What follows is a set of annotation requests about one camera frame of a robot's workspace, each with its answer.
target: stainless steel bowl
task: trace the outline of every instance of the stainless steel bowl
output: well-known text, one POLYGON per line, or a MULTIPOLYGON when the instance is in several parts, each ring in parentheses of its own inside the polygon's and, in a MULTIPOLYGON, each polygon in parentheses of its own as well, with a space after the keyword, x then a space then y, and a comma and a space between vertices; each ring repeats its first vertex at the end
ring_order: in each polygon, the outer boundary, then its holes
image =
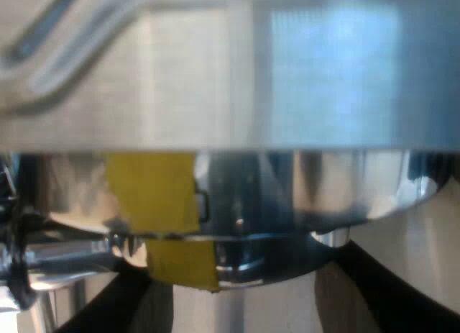
POLYGON ((202 152, 190 178, 200 227, 183 234, 133 231, 110 191, 102 155, 23 155, 20 163, 19 177, 27 174, 22 185, 27 193, 34 188, 27 204, 52 220, 95 232, 212 240, 370 222, 432 196, 450 175, 448 156, 423 152, 202 152))
MULTIPOLYGON (((409 209, 451 173, 449 156, 424 152, 201 152, 190 175, 199 224, 185 233, 135 229, 136 217, 122 214, 110 190, 106 157, 20 155, 20 204, 91 232, 213 241, 219 288, 315 270, 348 241, 348 227, 409 209)), ((130 176, 132 169, 120 171, 130 176)))

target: silver metal panel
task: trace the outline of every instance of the silver metal panel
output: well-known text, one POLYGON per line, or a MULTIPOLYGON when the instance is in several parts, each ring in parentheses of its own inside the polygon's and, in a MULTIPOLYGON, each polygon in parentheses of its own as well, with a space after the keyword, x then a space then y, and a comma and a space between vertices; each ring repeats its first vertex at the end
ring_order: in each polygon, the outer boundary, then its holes
MULTIPOLYGON (((51 0, 1 1, 5 46, 51 0)), ((460 148, 459 0, 137 1, 77 85, 0 114, 1 149, 460 148)))
POLYGON ((351 238, 421 293, 460 314, 460 185, 389 219, 351 229, 351 238))

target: chrome surface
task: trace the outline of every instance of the chrome surface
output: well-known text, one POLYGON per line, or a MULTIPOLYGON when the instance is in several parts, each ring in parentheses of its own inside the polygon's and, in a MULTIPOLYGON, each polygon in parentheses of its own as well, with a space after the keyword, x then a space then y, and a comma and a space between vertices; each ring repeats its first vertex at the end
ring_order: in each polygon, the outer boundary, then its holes
POLYGON ((2 0, 0 148, 458 150, 458 2, 2 0))
POLYGON ((110 192, 103 157, 25 157, 22 171, 34 168, 40 179, 35 202, 29 204, 53 221, 99 233, 223 242, 293 232, 322 234, 369 222, 432 196, 450 176, 450 157, 434 153, 203 153, 196 158, 190 181, 206 195, 208 217, 191 234, 158 234, 130 229, 110 192))
POLYGON ((100 240, 29 243, 24 251, 33 290, 49 291, 99 273, 116 270, 125 261, 147 267, 147 251, 139 238, 120 236, 100 240))
MULTIPOLYGON (((105 263, 114 256, 144 267, 147 253, 138 237, 214 241, 221 288, 292 278, 328 262, 334 248, 348 240, 349 226, 410 208, 437 192, 451 174, 451 158, 435 153, 203 152, 190 178, 202 198, 197 200, 199 229, 159 233, 131 229, 135 217, 121 214, 104 159, 95 153, 21 156, 18 176, 29 174, 30 183, 34 176, 40 180, 36 193, 23 200, 25 206, 69 227, 110 234, 71 242, 51 231, 45 234, 56 237, 54 243, 28 243, 25 260, 33 288, 61 286, 100 267, 112 270, 105 263), (132 250, 139 253, 125 255, 132 250), (73 267, 61 274, 60 265, 69 260, 73 267)), ((27 181, 22 185, 32 187, 27 181)))
POLYGON ((343 247, 350 240, 350 228, 336 229, 325 234, 312 232, 311 236, 318 242, 331 248, 343 247))
POLYGON ((56 317, 48 293, 42 293, 38 296, 35 305, 29 310, 29 314, 36 333, 53 333, 56 330, 56 317))
POLYGON ((351 239, 421 293, 460 314, 460 185, 389 219, 351 228, 351 239))

